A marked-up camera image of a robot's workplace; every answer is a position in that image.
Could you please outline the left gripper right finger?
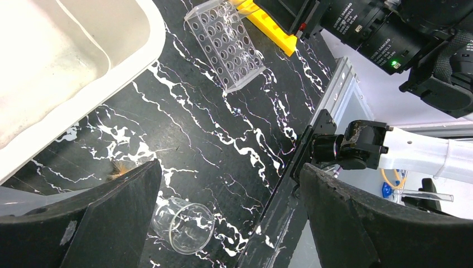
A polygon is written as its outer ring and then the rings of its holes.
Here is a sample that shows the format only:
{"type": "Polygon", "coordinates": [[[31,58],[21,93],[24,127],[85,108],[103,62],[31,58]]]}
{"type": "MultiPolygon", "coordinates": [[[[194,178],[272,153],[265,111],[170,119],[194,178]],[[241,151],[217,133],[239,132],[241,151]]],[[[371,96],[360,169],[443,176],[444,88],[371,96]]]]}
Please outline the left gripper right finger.
{"type": "Polygon", "coordinates": [[[472,221],[395,204],[304,164],[300,195],[322,267],[471,267],[472,221]]]}

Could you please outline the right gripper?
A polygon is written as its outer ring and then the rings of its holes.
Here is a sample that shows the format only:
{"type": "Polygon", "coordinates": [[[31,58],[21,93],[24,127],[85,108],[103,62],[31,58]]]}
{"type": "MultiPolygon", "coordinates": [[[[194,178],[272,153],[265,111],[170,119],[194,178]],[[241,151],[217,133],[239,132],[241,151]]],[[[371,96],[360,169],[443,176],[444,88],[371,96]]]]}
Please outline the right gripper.
{"type": "Polygon", "coordinates": [[[287,35],[309,39],[320,32],[320,21],[325,13],[325,1],[317,0],[255,0],[287,35]]]}

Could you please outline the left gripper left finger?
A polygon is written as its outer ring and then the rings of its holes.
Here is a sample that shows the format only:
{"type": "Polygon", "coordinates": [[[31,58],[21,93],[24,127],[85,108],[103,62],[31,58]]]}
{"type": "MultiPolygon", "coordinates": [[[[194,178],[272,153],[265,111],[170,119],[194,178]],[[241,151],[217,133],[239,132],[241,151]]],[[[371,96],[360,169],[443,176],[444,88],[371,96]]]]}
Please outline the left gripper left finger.
{"type": "Polygon", "coordinates": [[[137,267],[162,178],[158,160],[16,216],[1,216],[2,267],[137,267]]]}

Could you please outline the yellow test tube rack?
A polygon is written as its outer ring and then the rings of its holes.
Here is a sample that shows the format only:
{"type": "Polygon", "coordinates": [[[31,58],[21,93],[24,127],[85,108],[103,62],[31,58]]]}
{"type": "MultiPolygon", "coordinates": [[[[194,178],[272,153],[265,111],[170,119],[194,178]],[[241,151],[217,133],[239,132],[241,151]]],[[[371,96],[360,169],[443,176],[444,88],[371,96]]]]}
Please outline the yellow test tube rack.
{"type": "Polygon", "coordinates": [[[229,2],[287,56],[291,56],[295,52],[298,38],[295,35],[286,34],[254,1],[230,0],[229,2]]]}

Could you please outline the clear acrylic tube rack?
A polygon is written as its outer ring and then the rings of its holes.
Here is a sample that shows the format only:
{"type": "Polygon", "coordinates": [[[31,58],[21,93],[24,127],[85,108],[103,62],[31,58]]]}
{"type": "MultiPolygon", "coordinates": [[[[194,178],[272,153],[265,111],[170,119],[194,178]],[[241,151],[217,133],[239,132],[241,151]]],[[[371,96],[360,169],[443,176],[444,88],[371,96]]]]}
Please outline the clear acrylic tube rack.
{"type": "Polygon", "coordinates": [[[266,70],[242,22],[257,8],[238,10],[240,3],[206,1],[184,16],[226,93],[241,90],[266,70]]]}

